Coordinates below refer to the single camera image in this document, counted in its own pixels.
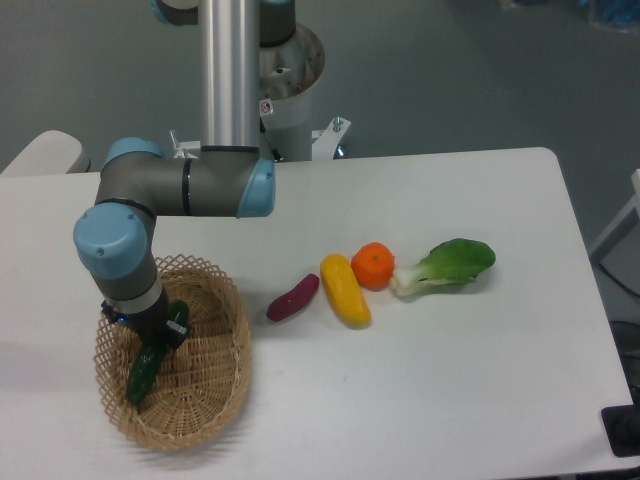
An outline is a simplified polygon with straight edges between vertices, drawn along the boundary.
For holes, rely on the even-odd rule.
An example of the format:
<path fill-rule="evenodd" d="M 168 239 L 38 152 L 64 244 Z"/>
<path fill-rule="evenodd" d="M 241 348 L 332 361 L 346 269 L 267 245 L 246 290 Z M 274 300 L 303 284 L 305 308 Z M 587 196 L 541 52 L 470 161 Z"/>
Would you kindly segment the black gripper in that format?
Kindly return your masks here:
<path fill-rule="evenodd" d="M 159 297 L 148 309 L 137 313 L 115 310 L 106 301 L 101 304 L 104 316 L 116 324 L 136 333 L 142 340 L 157 340 L 171 349 L 178 349 L 191 333 L 191 326 L 168 320 L 169 300 Z"/>

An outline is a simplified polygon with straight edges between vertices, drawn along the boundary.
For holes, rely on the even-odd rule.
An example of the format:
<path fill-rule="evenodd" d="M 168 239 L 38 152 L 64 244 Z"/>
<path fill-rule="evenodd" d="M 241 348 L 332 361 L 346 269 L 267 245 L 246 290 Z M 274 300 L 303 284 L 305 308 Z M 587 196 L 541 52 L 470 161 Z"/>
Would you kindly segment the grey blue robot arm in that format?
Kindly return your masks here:
<path fill-rule="evenodd" d="M 188 330 L 151 252 L 160 216 L 265 217 L 275 202 L 272 161 L 259 152 L 259 51 L 296 30 L 291 1 L 156 1 L 163 22 L 196 25 L 203 60 L 203 131 L 197 157 L 168 158 L 153 142 L 115 142 L 94 205 L 76 222 L 81 263 L 107 318 L 142 339 L 179 347 Z"/>

